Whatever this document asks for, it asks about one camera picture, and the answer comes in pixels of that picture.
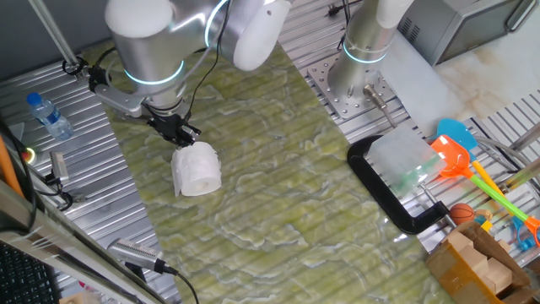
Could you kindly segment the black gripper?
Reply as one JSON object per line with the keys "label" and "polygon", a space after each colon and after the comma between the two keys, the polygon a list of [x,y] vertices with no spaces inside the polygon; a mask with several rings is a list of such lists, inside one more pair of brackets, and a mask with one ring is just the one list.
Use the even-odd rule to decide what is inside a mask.
{"label": "black gripper", "polygon": [[151,107],[147,107],[147,110],[151,114],[147,124],[177,147],[186,147],[188,145],[186,141],[196,142],[201,134],[200,129],[187,124],[190,113],[187,113],[184,117],[178,114],[160,116]]}

